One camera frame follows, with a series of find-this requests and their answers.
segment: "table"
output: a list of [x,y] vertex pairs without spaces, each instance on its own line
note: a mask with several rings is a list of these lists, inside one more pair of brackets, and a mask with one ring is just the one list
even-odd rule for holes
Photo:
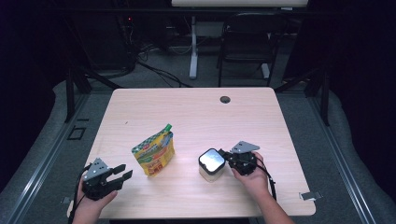
[[[221,96],[231,101],[224,104]],[[167,123],[173,125],[176,155],[157,176],[147,177],[131,149]],[[261,147],[283,209],[290,216],[313,215],[314,203],[299,198],[309,188],[272,89],[115,90],[87,164],[99,157],[109,167],[126,164],[134,174],[101,218],[261,216],[228,164],[214,183],[199,174],[200,155],[212,147],[229,151],[240,140]]]
[[[172,7],[306,7],[307,2],[308,0],[172,0]],[[196,20],[193,16],[191,18],[191,79],[197,78],[196,43]],[[269,76],[267,64],[262,65],[262,74],[264,77]]]

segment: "chair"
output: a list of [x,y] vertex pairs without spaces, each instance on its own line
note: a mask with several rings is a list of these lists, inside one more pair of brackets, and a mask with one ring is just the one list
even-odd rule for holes
[[238,13],[223,24],[218,57],[219,87],[223,62],[271,64],[267,86],[276,62],[278,43],[288,26],[287,20],[276,14]]

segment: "green and yellow snack bag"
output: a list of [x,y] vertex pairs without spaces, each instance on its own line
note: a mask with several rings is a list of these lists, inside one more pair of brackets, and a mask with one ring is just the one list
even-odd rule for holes
[[172,125],[167,124],[160,132],[152,135],[132,148],[134,157],[148,176],[155,176],[175,155]]

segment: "forearm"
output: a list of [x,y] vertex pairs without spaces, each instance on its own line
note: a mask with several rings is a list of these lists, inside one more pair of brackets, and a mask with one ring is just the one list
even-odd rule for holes
[[262,210],[266,224],[294,223],[271,194],[257,196],[255,201],[259,205],[260,210]]

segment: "snack bag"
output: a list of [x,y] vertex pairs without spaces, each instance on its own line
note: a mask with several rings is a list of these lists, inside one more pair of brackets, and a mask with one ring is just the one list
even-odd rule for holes
[[175,155],[172,125],[168,124],[160,132],[152,135],[132,148],[134,157],[148,176],[155,176]]

